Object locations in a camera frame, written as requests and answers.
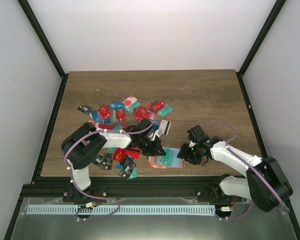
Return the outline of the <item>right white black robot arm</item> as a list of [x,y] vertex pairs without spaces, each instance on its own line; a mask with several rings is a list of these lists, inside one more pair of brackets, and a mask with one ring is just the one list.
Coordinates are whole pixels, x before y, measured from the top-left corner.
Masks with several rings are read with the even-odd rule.
[[221,162],[240,173],[241,177],[227,176],[212,188],[213,198],[219,202],[230,195],[252,200],[262,211],[283,207],[293,194],[293,188],[278,161],[248,154],[230,145],[229,140],[209,137],[200,125],[187,131],[189,143],[181,146],[179,157],[193,165],[203,158]]

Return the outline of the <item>pink leather card holder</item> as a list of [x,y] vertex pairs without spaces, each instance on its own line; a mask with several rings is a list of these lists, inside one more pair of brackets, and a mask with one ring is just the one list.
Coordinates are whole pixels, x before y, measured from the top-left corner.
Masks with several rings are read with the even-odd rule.
[[183,159],[178,158],[180,148],[164,147],[164,156],[150,156],[148,159],[148,166],[157,169],[182,169]]

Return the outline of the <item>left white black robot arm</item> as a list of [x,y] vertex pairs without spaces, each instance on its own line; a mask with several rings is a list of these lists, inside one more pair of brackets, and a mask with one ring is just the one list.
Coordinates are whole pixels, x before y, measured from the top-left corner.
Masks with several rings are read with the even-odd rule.
[[70,182],[76,187],[74,195],[79,201],[87,202],[92,196],[89,165],[97,159],[100,150],[108,148],[138,148],[147,157],[166,155],[161,145],[160,131],[153,133],[154,122],[142,119],[137,125],[119,130],[84,123],[61,144],[64,162],[70,170]]

